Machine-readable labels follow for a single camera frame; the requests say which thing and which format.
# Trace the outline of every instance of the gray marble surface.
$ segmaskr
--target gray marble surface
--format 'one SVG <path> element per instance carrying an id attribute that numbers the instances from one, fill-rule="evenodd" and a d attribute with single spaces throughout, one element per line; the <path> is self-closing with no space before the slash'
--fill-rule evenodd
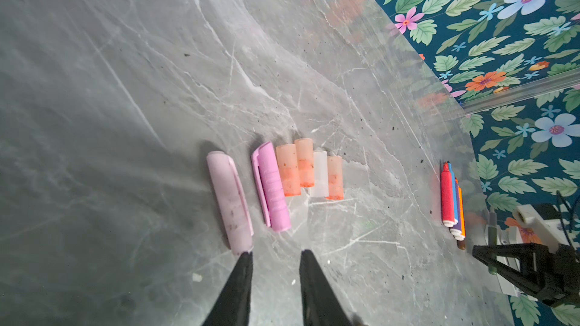
<path id="1" fill-rule="evenodd" d="M 255 229 L 250 324 L 301 325 L 304 248 L 369 325 L 507 323 L 440 222 L 453 160 L 482 234 L 458 104 L 373 0 L 0 0 L 0 23 L 0 324 L 200 324 L 236 262 L 214 149 Z M 345 200 L 289 198 L 275 234 L 250 153 L 299 136 L 343 156 Z"/>

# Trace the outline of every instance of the light purple cap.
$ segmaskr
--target light purple cap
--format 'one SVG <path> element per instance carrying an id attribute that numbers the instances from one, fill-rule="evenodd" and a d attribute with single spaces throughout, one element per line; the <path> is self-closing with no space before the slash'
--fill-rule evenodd
<path id="1" fill-rule="evenodd" d="M 266 225 L 275 232 L 290 229 L 290 213 L 272 142 L 263 143 L 253 152 L 252 167 Z"/>
<path id="2" fill-rule="evenodd" d="M 236 164 L 221 151 L 210 152 L 207 161 L 230 249 L 235 255 L 249 252 L 253 248 L 252 221 Z"/>

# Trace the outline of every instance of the white translucent cap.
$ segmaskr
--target white translucent cap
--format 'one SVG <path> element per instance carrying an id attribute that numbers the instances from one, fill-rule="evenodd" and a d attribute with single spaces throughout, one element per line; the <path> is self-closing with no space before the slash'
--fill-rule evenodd
<path id="1" fill-rule="evenodd" d="M 328 162 L 323 150 L 314 151 L 314 186 L 310 188 L 310 196 L 328 196 Z"/>

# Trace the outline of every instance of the pen clip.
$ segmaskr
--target pen clip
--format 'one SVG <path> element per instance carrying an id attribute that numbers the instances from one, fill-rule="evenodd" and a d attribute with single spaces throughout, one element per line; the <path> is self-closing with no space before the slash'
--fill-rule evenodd
<path id="1" fill-rule="evenodd" d="M 246 214 L 246 219 L 248 220 L 248 225 L 250 226 L 250 234 L 253 235 L 252 220 L 250 219 L 250 211 L 248 210 L 248 203 L 246 203 L 246 197 L 243 194 L 242 182 L 240 181 L 240 176 L 236 170 L 236 164 L 234 159 L 230 156 L 227 157 L 228 163 L 230 164 L 232 173 L 234 174 L 234 180 L 236 181 L 236 186 L 238 187 L 238 194 L 240 195 L 240 200 L 242 201 L 243 212 Z"/>
<path id="2" fill-rule="evenodd" d="M 266 226 L 271 227 L 272 223 L 270 222 L 270 211 L 268 210 L 268 204 L 266 203 L 266 195 L 264 194 L 264 187 L 262 186 L 262 178 L 260 176 L 260 165 L 258 160 L 260 149 L 263 146 L 264 145 L 261 145 L 252 153 L 252 168 L 254 171 L 254 178 L 256 179 L 257 195 L 260 199 L 260 204 L 262 205 L 262 212 L 264 213 L 264 221 L 266 222 Z"/>

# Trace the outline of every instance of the red marker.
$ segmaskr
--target red marker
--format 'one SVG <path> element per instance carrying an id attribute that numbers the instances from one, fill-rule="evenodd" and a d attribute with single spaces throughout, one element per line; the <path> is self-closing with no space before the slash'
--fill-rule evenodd
<path id="1" fill-rule="evenodd" d="M 453 184 L 449 164 L 443 164 L 441 171 L 441 220 L 443 225 L 451 228 L 455 224 L 455 206 L 453 204 Z"/>

